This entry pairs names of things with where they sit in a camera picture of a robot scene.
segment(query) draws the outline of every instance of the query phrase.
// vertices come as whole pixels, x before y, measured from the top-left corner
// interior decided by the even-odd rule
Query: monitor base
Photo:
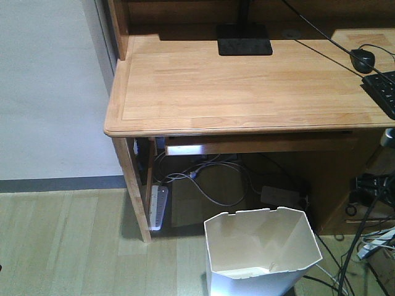
[[[237,24],[217,26],[220,56],[270,56],[272,45],[264,25]]]

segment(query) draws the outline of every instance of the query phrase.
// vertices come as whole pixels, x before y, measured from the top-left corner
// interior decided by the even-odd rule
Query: baseboard
[[[126,188],[123,176],[0,180],[0,193]]]

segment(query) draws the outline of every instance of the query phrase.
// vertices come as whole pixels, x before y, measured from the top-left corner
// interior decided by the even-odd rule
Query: white trash can
[[[306,214],[221,213],[204,222],[210,296],[281,296],[321,259]]]

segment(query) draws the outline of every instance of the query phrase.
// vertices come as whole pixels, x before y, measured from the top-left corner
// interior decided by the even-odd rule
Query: power strip
[[[149,206],[149,230],[158,231],[162,228],[167,195],[167,187],[152,185],[151,204]]]
[[[377,245],[383,245],[385,242],[387,242],[389,239],[391,239],[395,235],[395,229],[390,230],[386,233],[384,233],[382,236],[380,236],[378,239],[375,239],[372,241],[373,244]],[[364,258],[369,257],[377,248],[380,248],[380,246],[377,245],[369,245],[365,244],[358,252],[358,257],[362,260]]]

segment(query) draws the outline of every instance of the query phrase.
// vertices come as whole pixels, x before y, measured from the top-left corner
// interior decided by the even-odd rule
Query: keyboard
[[[384,76],[395,81],[395,71],[384,72]],[[362,86],[376,104],[395,120],[395,85],[379,74],[367,75],[362,78]]]

